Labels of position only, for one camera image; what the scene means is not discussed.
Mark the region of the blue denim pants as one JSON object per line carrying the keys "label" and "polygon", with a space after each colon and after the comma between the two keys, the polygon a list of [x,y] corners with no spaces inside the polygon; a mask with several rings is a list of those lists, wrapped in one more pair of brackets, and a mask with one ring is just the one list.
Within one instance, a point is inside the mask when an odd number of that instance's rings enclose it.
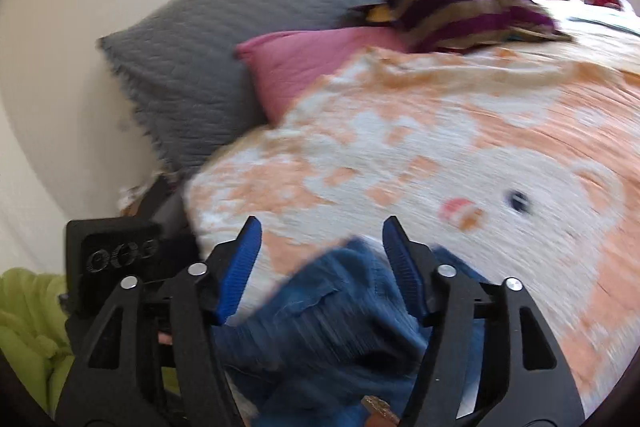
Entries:
{"label": "blue denim pants", "polygon": [[378,242],[353,237],[250,317],[212,330],[254,426],[362,426],[366,395],[402,414],[431,332],[406,310]]}

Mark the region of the grey quilted headboard cover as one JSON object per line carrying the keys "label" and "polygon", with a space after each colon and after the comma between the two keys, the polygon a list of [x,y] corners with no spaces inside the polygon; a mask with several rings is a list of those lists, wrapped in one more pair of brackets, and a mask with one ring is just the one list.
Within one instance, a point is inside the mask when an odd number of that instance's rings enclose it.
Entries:
{"label": "grey quilted headboard cover", "polygon": [[270,32],[340,28],[375,0],[171,0],[101,38],[164,166],[192,176],[218,148],[265,124],[238,44]]}

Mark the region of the orange white fleece blanket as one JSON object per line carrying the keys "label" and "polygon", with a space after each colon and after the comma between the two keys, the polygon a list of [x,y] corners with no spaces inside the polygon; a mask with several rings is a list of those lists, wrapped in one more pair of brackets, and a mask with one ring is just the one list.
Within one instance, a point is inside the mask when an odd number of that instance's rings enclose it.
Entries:
{"label": "orange white fleece blanket", "polygon": [[393,215],[488,280],[524,283],[587,413],[639,347],[636,58],[370,49],[215,155],[184,200],[203,251],[262,221],[243,312]]}

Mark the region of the pink quilted pillow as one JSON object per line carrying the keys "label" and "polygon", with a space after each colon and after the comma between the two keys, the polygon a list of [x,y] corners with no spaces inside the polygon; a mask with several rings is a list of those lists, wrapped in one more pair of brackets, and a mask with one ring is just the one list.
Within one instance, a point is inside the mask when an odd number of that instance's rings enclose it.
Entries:
{"label": "pink quilted pillow", "polygon": [[331,75],[349,57],[369,46],[405,52],[395,31],[386,27],[270,32],[235,48],[250,71],[260,106],[277,124],[293,101],[314,80]]}

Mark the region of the purple striped pillow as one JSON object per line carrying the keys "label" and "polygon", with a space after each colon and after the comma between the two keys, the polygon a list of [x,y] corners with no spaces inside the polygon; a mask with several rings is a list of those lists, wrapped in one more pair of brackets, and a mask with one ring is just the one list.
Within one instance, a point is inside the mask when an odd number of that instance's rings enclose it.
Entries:
{"label": "purple striped pillow", "polygon": [[366,25],[393,28],[410,51],[419,53],[573,40],[534,0],[381,0],[350,12]]}

